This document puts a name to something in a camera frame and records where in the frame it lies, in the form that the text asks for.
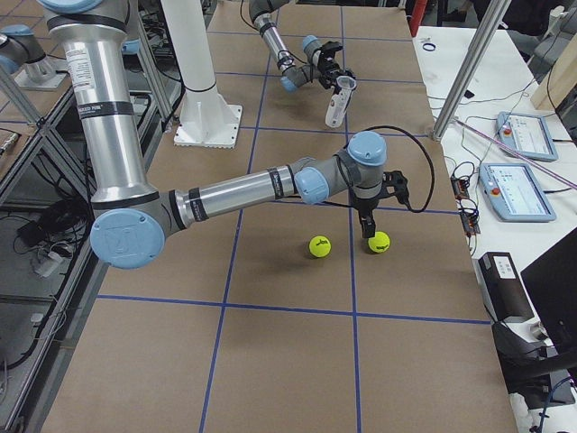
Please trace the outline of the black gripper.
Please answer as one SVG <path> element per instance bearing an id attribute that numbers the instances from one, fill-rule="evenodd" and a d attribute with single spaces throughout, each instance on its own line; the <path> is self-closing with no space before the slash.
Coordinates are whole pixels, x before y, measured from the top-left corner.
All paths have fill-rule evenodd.
<path id="1" fill-rule="evenodd" d="M 363 238 L 373 238 L 376 232 L 376 223 L 372 211 L 379 205 L 378 197 L 362 198 L 352 193 L 352 207 L 357 211 L 362 229 Z"/>
<path id="2" fill-rule="evenodd" d="M 319 82 L 325 89 L 338 89 L 338 78 L 341 76 L 355 79 L 355 74 L 351 69 L 341 69 L 337 62 L 324 61 L 321 57 L 317 62 L 317 69 L 320 73 Z"/>

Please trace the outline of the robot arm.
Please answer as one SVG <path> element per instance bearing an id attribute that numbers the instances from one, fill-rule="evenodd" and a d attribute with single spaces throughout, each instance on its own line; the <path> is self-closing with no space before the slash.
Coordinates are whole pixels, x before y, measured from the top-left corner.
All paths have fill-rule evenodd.
<path id="1" fill-rule="evenodd" d="M 193 223 L 235 210 L 299 194 L 315 204 L 348 190 L 362 224 L 362 236 L 374 236 L 372 210 L 385 197 L 387 148 L 376 133 L 361 132 L 329 159 L 299 161 L 226 180 L 188 192 L 159 193 L 147 180 L 124 75 L 121 48 L 137 18 L 134 1 L 37 1 L 50 36 L 65 51 L 79 119 L 96 178 L 91 198 L 96 220 L 90 244 L 97 257 L 120 269 L 140 268 L 155 260 L 166 239 Z M 325 124 L 342 124 L 353 73 L 341 69 L 334 54 L 338 41 L 303 40 L 307 64 L 297 68 L 271 14 L 289 1 L 249 1 L 249 16 L 293 91 L 318 79 L 333 88 Z M 183 73 L 183 121 L 177 144 L 233 148 L 243 108 L 219 94 L 200 1 L 166 1 L 162 7 Z"/>
<path id="2" fill-rule="evenodd" d="M 322 43 L 316 36 L 309 35 L 302 42 L 303 52 L 307 59 L 298 67 L 297 57 L 282 40 L 277 23 L 272 13 L 289 1 L 250 1 L 249 16 L 254 28 L 258 31 L 270 49 L 270 53 L 281 73 L 281 84 L 288 92 L 294 92 L 308 82 L 318 80 L 325 89 L 334 89 L 338 94 L 345 78 L 355 80 L 350 69 L 343 69 L 336 61 L 335 55 L 343 49 L 338 41 Z"/>

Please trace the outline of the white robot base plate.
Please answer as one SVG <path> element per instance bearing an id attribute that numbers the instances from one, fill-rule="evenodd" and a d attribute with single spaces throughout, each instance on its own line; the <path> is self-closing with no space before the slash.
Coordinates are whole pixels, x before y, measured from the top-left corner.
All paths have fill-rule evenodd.
<path id="1" fill-rule="evenodd" d="M 175 133 L 177 146 L 232 149 L 236 145 L 243 107 L 224 103 L 216 109 L 200 102 L 184 106 Z"/>

